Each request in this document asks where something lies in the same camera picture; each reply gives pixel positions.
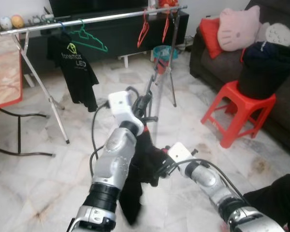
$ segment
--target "hello kitty pillow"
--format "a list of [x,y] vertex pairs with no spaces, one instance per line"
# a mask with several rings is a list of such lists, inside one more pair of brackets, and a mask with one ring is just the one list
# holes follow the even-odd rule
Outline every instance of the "hello kitty pillow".
[[259,30],[260,7],[246,11],[224,9],[220,14],[218,42],[222,50],[235,51],[252,45]]

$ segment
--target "white wall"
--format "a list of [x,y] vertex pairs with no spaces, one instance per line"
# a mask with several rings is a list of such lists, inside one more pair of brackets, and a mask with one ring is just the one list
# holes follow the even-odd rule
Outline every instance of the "white wall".
[[[190,16],[186,35],[194,36],[196,28],[203,17],[219,15],[226,7],[242,10],[247,6],[249,0],[179,0],[179,3],[188,5],[185,12]],[[0,17],[5,15],[11,17],[18,14],[28,23],[28,19],[33,15],[42,15],[44,13],[44,6],[49,10],[51,9],[48,0],[0,0]]]
[[17,14],[24,18],[25,23],[28,23],[28,19],[33,15],[44,14],[44,6],[51,10],[48,0],[0,0],[0,17],[11,17]]
[[207,15],[219,15],[224,8],[243,10],[250,0],[179,0],[181,5],[188,5],[184,10],[189,14],[186,35],[195,35],[197,26]]

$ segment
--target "marble floor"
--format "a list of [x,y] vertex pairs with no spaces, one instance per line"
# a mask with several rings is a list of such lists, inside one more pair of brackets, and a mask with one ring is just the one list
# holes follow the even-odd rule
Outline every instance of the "marble floor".
[[[253,140],[248,136],[238,139],[231,148],[224,149],[219,145],[220,134],[216,129],[210,123],[200,123],[216,92],[189,74],[189,56],[190,53],[181,53],[174,62],[177,108],[172,105],[169,79],[162,76],[161,84],[153,85],[153,114],[159,114],[159,122],[150,128],[156,146],[181,141],[189,150],[197,149],[198,158],[218,165],[242,193],[269,185],[290,173],[290,154],[266,132],[260,131]],[[128,85],[145,90],[153,64],[143,54],[129,61],[128,69],[118,60],[92,64],[100,82],[94,86],[98,103]],[[22,120],[22,151],[50,152],[56,157],[19,158],[0,154],[0,232],[65,232],[90,186],[88,162],[93,150],[90,138],[93,113],[72,103],[61,72],[41,78],[54,98],[65,106],[59,113],[71,144],[65,144],[41,88],[25,86],[24,100],[6,109],[15,113],[43,112],[51,117]],[[231,119],[223,113],[215,117],[225,126]],[[99,112],[95,132],[98,145],[105,142],[113,121],[109,110]],[[0,112],[0,147],[16,150],[16,136],[17,120]],[[143,189],[138,225],[129,227],[118,208],[115,232],[219,231],[222,221],[207,197],[178,172],[160,180],[156,188],[144,184]]]

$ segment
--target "sofa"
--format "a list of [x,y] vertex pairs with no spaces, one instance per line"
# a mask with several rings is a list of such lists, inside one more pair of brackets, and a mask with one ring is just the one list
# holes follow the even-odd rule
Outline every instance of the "sofa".
[[[290,28],[290,0],[251,0],[246,9],[260,6],[260,22],[282,23]],[[223,52],[211,59],[197,28],[190,57],[190,73],[219,91],[226,83],[237,80],[242,70],[242,50]],[[277,101],[263,128],[290,150],[290,76],[276,92]]]

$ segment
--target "black pants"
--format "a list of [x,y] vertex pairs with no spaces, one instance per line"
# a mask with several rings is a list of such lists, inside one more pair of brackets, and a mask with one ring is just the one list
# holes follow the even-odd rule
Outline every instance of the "black pants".
[[244,195],[260,212],[290,230],[290,174],[276,180],[271,186]]

